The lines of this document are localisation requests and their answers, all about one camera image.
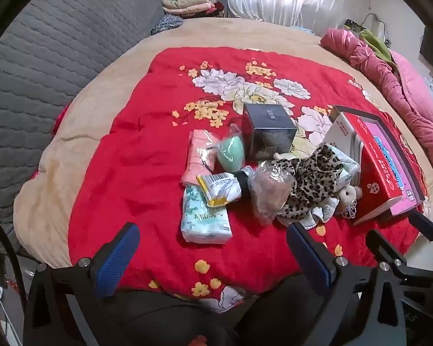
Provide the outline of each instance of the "green folded cloth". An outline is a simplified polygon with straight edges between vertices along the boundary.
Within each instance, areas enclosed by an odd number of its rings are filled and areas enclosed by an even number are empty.
[[[379,59],[388,63],[393,70],[397,70],[396,64],[393,62],[391,52],[387,46],[378,40],[370,30],[363,30],[359,33],[359,39],[366,42],[366,44],[372,49]]]

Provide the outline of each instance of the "pink comforter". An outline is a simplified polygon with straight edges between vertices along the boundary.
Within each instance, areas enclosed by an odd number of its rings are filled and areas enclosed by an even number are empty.
[[[321,45],[349,61],[352,67],[379,86],[383,96],[425,149],[433,166],[433,99],[409,61],[395,52],[391,53],[398,65],[400,83],[391,67],[350,31],[329,29]]]

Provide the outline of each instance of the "clear plastic bag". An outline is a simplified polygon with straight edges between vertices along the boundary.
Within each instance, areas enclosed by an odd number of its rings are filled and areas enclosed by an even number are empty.
[[[217,157],[226,172],[235,173],[244,166],[244,144],[239,127],[232,123],[229,128],[229,135],[216,145]]]
[[[209,175],[215,168],[216,145],[218,138],[207,130],[194,130],[189,134],[189,147],[186,170],[181,177],[184,186],[198,186],[196,176]]]
[[[284,206],[295,177],[279,167],[268,167],[266,162],[257,166],[248,177],[255,217],[261,225],[269,226]]]

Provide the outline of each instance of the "black box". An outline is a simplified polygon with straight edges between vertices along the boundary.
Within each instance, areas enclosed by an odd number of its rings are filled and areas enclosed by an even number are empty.
[[[242,137],[248,161],[273,159],[287,153],[297,128],[284,107],[269,104],[244,104]]]

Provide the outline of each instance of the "red floral blanket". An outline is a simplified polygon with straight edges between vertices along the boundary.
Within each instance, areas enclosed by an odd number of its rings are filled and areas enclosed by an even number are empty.
[[[216,101],[217,106],[201,108],[202,100]],[[308,156],[322,142],[333,104],[379,114],[395,136],[401,136],[360,85],[339,70],[255,50],[167,49],[154,59],[89,164],[70,217],[72,263],[93,256],[129,221],[139,226],[141,242],[123,287],[163,290],[223,312],[298,272],[285,227],[274,222],[263,228],[246,202],[227,207],[233,237],[225,245],[190,244],[180,232],[180,178],[189,133],[208,129],[223,137],[243,103],[284,106],[298,126],[292,147],[298,157]],[[415,157],[406,153],[419,173]],[[406,219],[352,226],[341,217],[310,233],[332,253],[372,265],[364,238],[373,228],[403,253],[417,236]]]

